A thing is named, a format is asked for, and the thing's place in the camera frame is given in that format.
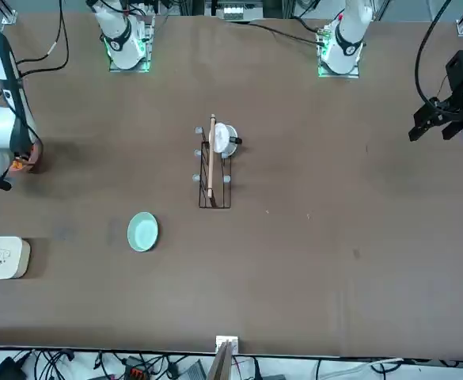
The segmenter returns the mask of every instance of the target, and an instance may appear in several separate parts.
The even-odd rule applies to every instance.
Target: electronic device
[[[15,363],[9,356],[0,364],[0,380],[25,380],[27,376],[21,365]]]
[[[31,247],[14,236],[0,236],[0,279],[17,279],[27,271]]]
[[[459,132],[463,131],[463,50],[458,51],[446,64],[446,73],[451,89],[451,95],[447,99],[440,101],[438,96],[428,99],[421,90],[419,83],[419,62],[421,60],[421,53],[438,20],[451,1],[452,0],[446,0],[444,2],[419,46],[414,73],[416,89],[424,105],[414,114],[414,128],[408,133],[408,137],[411,141],[418,140],[432,127],[446,124],[447,125],[442,129],[442,137],[445,140],[450,140]]]
[[[119,70],[133,69],[140,61],[148,60],[150,52],[146,42],[151,36],[146,36],[145,21],[138,17],[146,16],[143,9],[127,10],[120,0],[85,2],[96,16],[108,55]]]
[[[370,0],[346,0],[342,18],[336,17],[324,28],[331,39],[321,53],[321,60],[330,71],[341,75],[353,71],[373,15]]]
[[[36,141],[36,124],[29,109],[15,56],[0,32],[0,84],[7,107],[0,107],[0,189],[10,190],[5,180],[14,158],[28,160]]]

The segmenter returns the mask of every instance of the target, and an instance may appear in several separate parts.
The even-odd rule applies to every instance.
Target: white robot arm
[[[10,190],[4,181],[14,157],[31,153],[36,125],[29,109],[15,57],[8,40],[0,32],[0,85],[8,107],[0,107],[0,188]]]
[[[373,15],[370,0],[346,0],[342,19],[336,18],[329,25],[332,39],[321,56],[331,71],[348,74],[354,69]]]
[[[145,57],[138,35],[137,23],[141,21],[134,15],[126,15],[119,0],[106,4],[101,0],[86,0],[86,3],[96,16],[111,60],[121,70],[135,67]]]

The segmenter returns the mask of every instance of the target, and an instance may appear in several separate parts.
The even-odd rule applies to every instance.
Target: small bowl
[[[135,251],[145,252],[154,246],[158,232],[156,218],[150,212],[140,212],[129,222],[127,241]]]

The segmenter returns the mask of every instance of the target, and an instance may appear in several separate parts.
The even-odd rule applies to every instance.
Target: table
[[[17,57],[56,20],[21,15]],[[204,17],[160,27],[150,74],[110,74],[93,16],[66,23],[68,67],[25,80],[44,173],[0,192],[0,234],[32,243],[25,278],[0,281],[0,344],[211,352],[236,335],[248,353],[463,359],[463,141],[407,135],[427,24],[371,25],[348,80],[319,79],[309,45]],[[460,48],[437,27],[426,94]],[[229,211],[200,210],[192,182],[211,113],[244,139]],[[150,253],[127,245],[139,211],[161,224]]]

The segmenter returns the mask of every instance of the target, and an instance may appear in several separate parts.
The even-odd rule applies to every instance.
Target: cable
[[[341,15],[341,14],[344,12],[344,10],[345,10],[345,8],[342,9],[340,12],[338,12],[338,13],[336,14],[336,16],[333,18],[333,20],[336,20],[337,18],[339,18],[339,15]]]
[[[442,5],[441,9],[435,16],[434,20],[430,24],[430,28],[428,28],[427,33],[425,34],[423,40],[421,41],[421,45],[419,46],[418,54],[416,56],[416,64],[414,66],[414,80],[416,82],[416,90],[419,94],[419,97],[423,100],[424,104],[428,105],[430,108],[432,108],[434,111],[436,111],[439,115],[444,115],[448,117],[450,120],[461,120],[461,115],[460,113],[455,113],[455,112],[449,112],[445,111],[437,105],[433,104],[428,98],[424,95],[423,90],[421,89],[421,85],[419,84],[419,64],[421,62],[421,54],[423,53],[423,49],[425,45],[427,44],[428,39],[430,38],[431,33],[433,32],[435,26],[437,25],[438,20],[448,7],[448,5],[452,2],[453,0],[446,0],[444,4]]]
[[[129,3],[129,0],[127,0],[127,6],[133,10],[137,10],[138,12],[140,12],[142,14],[142,16],[145,16],[146,17],[146,13],[143,12],[142,9],[138,8],[137,6],[133,6],[132,4]]]
[[[309,30],[310,32],[312,32],[312,33],[317,33],[317,32],[319,32],[319,28],[310,28],[300,17],[298,17],[298,16],[293,16],[293,17],[291,17],[291,18],[292,18],[293,20],[298,21],[300,24],[303,25],[303,28]]]
[[[317,362],[316,380],[319,380],[319,368],[321,368],[321,362],[322,362],[322,360],[319,360],[319,362]]]
[[[313,0],[309,6],[307,6],[307,8],[305,9],[305,11],[300,14],[299,17],[303,17],[305,16],[305,13],[307,13],[309,10],[315,10],[316,7],[319,5],[319,3],[321,2],[321,0]]]
[[[363,363],[359,364],[356,367],[352,367],[348,370],[336,370],[335,372],[330,372],[329,374],[323,374],[321,376],[321,380],[327,380],[329,378],[336,378],[337,376],[344,376],[346,374],[354,374],[357,372],[361,372],[363,368],[366,367],[371,367],[373,365],[378,365],[378,364],[386,364],[386,363],[396,363],[396,362],[403,362],[404,360],[402,358],[395,358],[395,359],[385,359],[385,360],[378,360],[376,362],[372,363]]]
[[[395,364],[393,367],[385,369],[385,368],[384,368],[384,364],[381,364],[381,370],[375,369],[375,367],[374,367],[373,365],[370,366],[370,368],[371,368],[372,371],[375,372],[376,374],[390,374],[391,372],[394,372],[394,371],[396,371],[398,368],[400,368],[401,365],[402,365],[401,363],[397,363],[397,364]]]
[[[382,370],[382,380],[386,380],[386,370],[384,368],[384,364],[381,364],[381,370]]]
[[[446,76],[444,77],[444,79],[442,80],[442,83],[440,84],[440,87],[439,87],[439,89],[438,89],[438,92],[437,92],[437,96],[436,96],[436,97],[438,97],[438,95],[440,95],[440,92],[442,91],[442,87],[444,86],[444,82],[446,81],[446,79],[447,79],[447,74],[446,74]]]
[[[255,356],[253,356],[252,359],[254,360],[254,380],[263,380],[259,362]]]
[[[21,65],[22,63],[26,62],[40,62],[48,58],[48,56],[53,52],[55,49],[55,45],[59,42],[60,38],[60,31],[62,30],[63,26],[63,0],[59,0],[59,29],[57,30],[57,37],[55,38],[55,42],[50,46],[48,49],[48,52],[43,55],[42,57],[39,58],[31,58],[31,59],[22,59],[20,61],[17,61],[16,64]]]
[[[456,368],[456,367],[458,367],[458,366],[460,365],[460,362],[458,362],[458,361],[455,361],[454,364],[453,364],[452,366],[450,366],[450,365],[447,363],[447,361],[445,361],[445,360],[440,360],[440,363],[442,363],[442,365],[443,365],[444,367],[448,367],[448,368]]]
[[[237,365],[238,376],[240,376],[240,380],[243,380],[241,377],[240,363],[237,361],[237,358],[235,356],[233,357],[233,360],[234,360],[234,363]]]
[[[115,353],[115,352],[112,352],[112,354],[124,365],[126,366],[125,362],[123,362],[123,360]],[[108,379],[108,380],[113,380],[114,378],[112,378],[108,372],[106,371],[106,368],[104,367],[104,363],[103,363],[103,352],[102,351],[99,351],[99,353],[97,354],[97,358],[96,358],[96,361],[99,360],[99,367],[101,367],[101,369],[103,370],[103,374],[104,376]],[[116,380],[120,380],[122,379],[123,377],[125,376],[125,371],[123,374],[120,375],[120,377]]]
[[[172,364],[178,364],[179,362],[181,362],[182,360],[186,359],[187,357],[189,357],[189,355],[184,355],[184,356],[182,356],[180,359],[175,360],[174,362],[172,362]],[[159,380],[159,379],[162,378],[165,374],[167,374],[168,369],[169,369],[169,366],[168,366],[168,368],[167,368],[162,374],[160,374],[158,377],[156,377],[155,380]]]
[[[110,6],[107,2],[105,2],[104,0],[101,0],[101,2],[103,3],[103,5],[105,7],[107,7],[108,9],[110,10],[114,10],[115,12],[118,12],[118,13],[131,13],[130,10],[124,10],[124,9],[117,9],[117,8],[113,8],[112,6]],[[142,12],[142,15],[143,16],[146,16],[145,12],[143,12],[141,9],[139,8],[136,8],[137,10],[139,10],[140,12]]]
[[[256,26],[257,28],[262,28],[262,29],[268,30],[268,31],[270,31],[270,32],[277,33],[277,34],[279,34],[279,35],[281,35],[281,36],[285,36],[285,37],[291,38],[291,39],[296,40],[296,41],[305,42],[305,43],[307,43],[307,44],[313,44],[313,45],[324,46],[324,44],[323,44],[322,42],[307,40],[307,39],[305,39],[305,38],[293,36],[292,34],[285,33],[285,32],[281,32],[280,30],[270,28],[269,26],[259,25],[259,24],[253,24],[253,23],[243,24],[243,25]]]
[[[46,72],[49,72],[49,71],[61,70],[64,67],[66,67],[67,63],[70,61],[70,41],[67,38],[66,20],[64,20],[62,1],[59,0],[59,4],[60,4],[60,8],[59,8],[60,15],[61,15],[62,23],[63,23],[64,40],[66,41],[66,60],[64,61],[64,63],[62,65],[57,66],[57,67],[49,67],[49,68],[46,68],[46,69],[36,69],[36,70],[26,71],[26,72],[20,74],[20,78],[25,78],[27,75],[35,74],[35,73],[46,73]]]

